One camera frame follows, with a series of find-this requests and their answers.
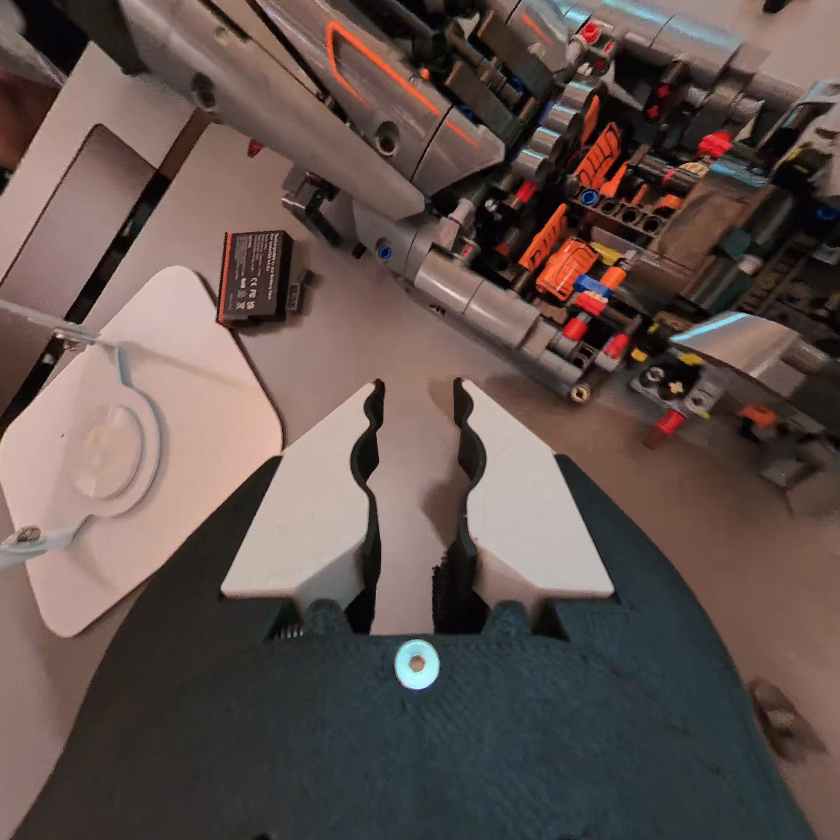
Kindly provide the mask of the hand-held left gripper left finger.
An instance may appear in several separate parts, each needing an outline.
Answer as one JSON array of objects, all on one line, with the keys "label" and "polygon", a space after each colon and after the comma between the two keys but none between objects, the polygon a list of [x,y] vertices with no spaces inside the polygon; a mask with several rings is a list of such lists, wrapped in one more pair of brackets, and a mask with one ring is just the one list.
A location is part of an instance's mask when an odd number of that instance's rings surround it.
[{"label": "hand-held left gripper left finger", "polygon": [[229,599],[374,600],[382,562],[375,496],[385,385],[363,385],[281,455],[221,585]]}]

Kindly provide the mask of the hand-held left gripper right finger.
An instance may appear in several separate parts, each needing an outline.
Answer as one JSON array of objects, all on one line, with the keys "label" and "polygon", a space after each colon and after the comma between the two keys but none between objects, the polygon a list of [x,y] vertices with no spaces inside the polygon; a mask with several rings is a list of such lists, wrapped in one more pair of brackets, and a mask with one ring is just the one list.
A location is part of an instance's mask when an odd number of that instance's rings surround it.
[{"label": "hand-held left gripper right finger", "polygon": [[537,614],[552,599],[605,600],[614,583],[555,453],[470,380],[454,381],[468,588]]}]

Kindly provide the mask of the grey toy brick car model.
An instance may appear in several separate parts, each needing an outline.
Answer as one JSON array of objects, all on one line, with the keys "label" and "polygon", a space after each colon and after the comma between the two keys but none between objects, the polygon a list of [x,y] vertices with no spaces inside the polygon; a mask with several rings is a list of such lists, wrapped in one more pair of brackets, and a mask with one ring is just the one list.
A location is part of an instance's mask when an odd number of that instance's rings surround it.
[{"label": "grey toy brick car model", "polygon": [[738,371],[791,414],[763,475],[838,459],[838,78],[766,74],[739,33],[652,2],[59,2],[292,163],[282,202],[333,246],[350,201],[425,307],[585,404],[615,371],[657,446]]}]

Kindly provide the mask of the pale booklet stand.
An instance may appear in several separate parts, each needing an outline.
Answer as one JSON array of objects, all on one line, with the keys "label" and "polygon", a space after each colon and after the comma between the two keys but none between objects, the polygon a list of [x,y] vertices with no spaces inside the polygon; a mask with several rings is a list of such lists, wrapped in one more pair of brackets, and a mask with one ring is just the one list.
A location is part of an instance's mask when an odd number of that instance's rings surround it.
[{"label": "pale booklet stand", "polygon": [[283,446],[279,416],[199,276],[157,272],[10,424],[2,490],[39,613],[99,619]]}]

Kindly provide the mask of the black battery pack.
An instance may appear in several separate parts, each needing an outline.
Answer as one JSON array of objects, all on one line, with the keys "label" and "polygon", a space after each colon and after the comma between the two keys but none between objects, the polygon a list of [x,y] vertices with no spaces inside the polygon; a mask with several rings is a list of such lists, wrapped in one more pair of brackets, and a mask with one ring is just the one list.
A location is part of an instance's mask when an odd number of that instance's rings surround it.
[{"label": "black battery pack", "polygon": [[226,233],[217,323],[236,330],[301,315],[312,278],[304,256],[303,247],[282,229]]}]

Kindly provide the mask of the small grey toy brick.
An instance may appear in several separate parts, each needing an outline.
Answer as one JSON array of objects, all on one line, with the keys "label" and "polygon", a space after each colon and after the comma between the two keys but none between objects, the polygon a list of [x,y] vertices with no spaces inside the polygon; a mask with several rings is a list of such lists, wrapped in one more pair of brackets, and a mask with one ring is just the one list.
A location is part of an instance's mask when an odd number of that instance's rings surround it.
[{"label": "small grey toy brick", "polygon": [[813,754],[827,754],[824,741],[781,689],[754,679],[748,690],[759,728],[777,757],[802,763]]}]

